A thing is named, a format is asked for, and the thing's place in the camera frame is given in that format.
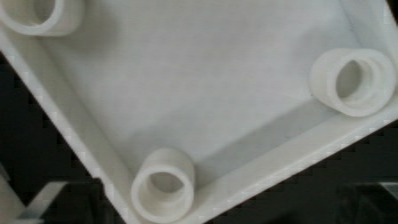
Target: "dark background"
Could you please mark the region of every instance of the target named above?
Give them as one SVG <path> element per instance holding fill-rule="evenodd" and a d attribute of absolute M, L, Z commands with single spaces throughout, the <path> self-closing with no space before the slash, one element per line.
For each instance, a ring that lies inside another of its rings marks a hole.
<path fill-rule="evenodd" d="M 398 15 L 394 1 L 391 8 Z M 25 204 L 49 181 L 90 180 L 3 57 L 0 58 L 0 163 Z M 208 223 L 332 224 L 337 213 L 337 186 L 373 181 L 398 181 L 398 122 Z M 117 213 L 112 214 L 115 221 L 108 223 L 122 223 Z"/>

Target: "circular hole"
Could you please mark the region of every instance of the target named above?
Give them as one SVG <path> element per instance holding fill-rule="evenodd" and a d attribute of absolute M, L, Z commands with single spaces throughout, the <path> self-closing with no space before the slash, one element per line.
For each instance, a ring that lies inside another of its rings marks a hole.
<path fill-rule="evenodd" d="M 163 193 L 174 193 L 183 188 L 183 182 L 168 173 L 151 175 L 152 186 Z"/>
<path fill-rule="evenodd" d="M 339 98 L 346 98 L 348 96 L 351 96 L 351 94 L 359 90 L 360 82 L 362 82 L 362 69 L 359 63 L 351 61 L 344 65 L 337 77 L 335 88 Z"/>
<path fill-rule="evenodd" d="M 55 0 L 32 0 L 33 1 L 33 13 L 41 22 L 44 22 L 51 16 Z"/>

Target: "white plastic tray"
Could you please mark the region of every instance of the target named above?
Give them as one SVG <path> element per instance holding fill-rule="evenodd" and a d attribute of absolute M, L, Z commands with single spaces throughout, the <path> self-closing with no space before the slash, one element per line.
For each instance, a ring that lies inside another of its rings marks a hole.
<path fill-rule="evenodd" d="M 383 0 L 87 0 L 64 37 L 0 24 L 0 49 L 128 224 L 142 161 L 163 147 L 195 163 L 204 223 L 396 118 L 398 98 L 364 118 L 314 99 L 309 72 L 334 48 L 398 65 Z"/>

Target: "white plastic panel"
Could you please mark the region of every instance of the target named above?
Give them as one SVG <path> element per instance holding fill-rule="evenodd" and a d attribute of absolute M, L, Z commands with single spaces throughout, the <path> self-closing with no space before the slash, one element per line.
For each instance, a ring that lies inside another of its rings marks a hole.
<path fill-rule="evenodd" d="M 398 117 L 364 118 L 314 99 L 309 73 L 334 48 L 398 63 L 383 0 L 85 0 L 74 33 L 0 27 L 0 47 L 129 224 L 147 155 L 176 148 L 197 174 L 202 223 Z"/>

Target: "white plastic surface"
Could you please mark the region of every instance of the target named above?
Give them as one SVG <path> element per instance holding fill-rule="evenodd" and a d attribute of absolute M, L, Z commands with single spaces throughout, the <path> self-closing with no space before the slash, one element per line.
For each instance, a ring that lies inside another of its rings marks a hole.
<path fill-rule="evenodd" d="M 195 165 L 174 223 L 204 223 L 396 120 L 396 95 L 351 118 L 309 89 L 323 53 L 376 50 L 396 67 L 396 40 L 383 0 L 87 0 L 71 35 L 0 25 L 1 51 L 128 224 L 151 223 L 131 184 L 160 148 Z"/>
<path fill-rule="evenodd" d="M 346 93 L 339 85 L 346 85 L 348 81 L 355 82 L 357 87 Z M 391 100 L 394 87 L 394 65 L 378 51 L 334 49 L 321 55 L 312 66 L 311 90 L 319 101 L 341 113 L 353 117 L 376 113 Z"/>
<path fill-rule="evenodd" d="M 158 177 L 163 178 L 158 183 L 154 183 L 156 175 L 163 175 Z M 195 170 L 192 160 L 181 151 L 160 149 L 147 156 L 131 187 L 131 200 L 142 217 L 154 223 L 176 222 L 190 210 L 193 194 Z"/>

